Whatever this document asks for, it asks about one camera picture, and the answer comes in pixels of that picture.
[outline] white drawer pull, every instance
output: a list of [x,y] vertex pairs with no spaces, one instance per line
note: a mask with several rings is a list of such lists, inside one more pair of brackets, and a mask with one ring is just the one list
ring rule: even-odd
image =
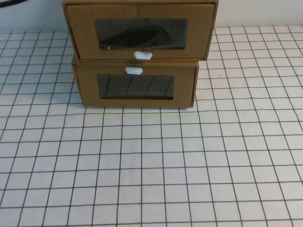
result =
[[152,58],[152,53],[136,51],[134,57],[138,60],[150,60]]
[[126,67],[125,71],[127,74],[134,74],[134,75],[141,75],[143,73],[143,69],[137,67]]

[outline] drawer window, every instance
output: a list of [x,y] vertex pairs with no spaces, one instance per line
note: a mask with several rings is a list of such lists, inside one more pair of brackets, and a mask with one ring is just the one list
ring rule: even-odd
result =
[[99,47],[110,49],[185,49],[187,19],[96,19]]
[[100,97],[103,99],[174,98],[174,76],[98,74]]

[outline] table surface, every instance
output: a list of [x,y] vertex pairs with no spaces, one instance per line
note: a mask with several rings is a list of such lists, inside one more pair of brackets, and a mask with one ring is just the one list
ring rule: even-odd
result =
[[216,28],[186,110],[85,108],[72,56],[0,33],[0,227],[303,226],[303,26]]

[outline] drawer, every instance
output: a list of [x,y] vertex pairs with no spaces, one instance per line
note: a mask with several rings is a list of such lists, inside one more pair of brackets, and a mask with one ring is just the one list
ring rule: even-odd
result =
[[207,58],[217,1],[66,0],[64,10],[78,60],[197,61]]
[[72,63],[85,106],[192,107],[197,62]]

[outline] cardboard drawer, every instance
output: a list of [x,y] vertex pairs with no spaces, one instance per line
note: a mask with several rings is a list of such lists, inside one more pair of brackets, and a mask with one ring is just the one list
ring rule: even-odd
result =
[[218,0],[122,2],[63,1],[78,60],[207,58]]
[[85,106],[192,107],[197,62],[77,63],[73,71]]

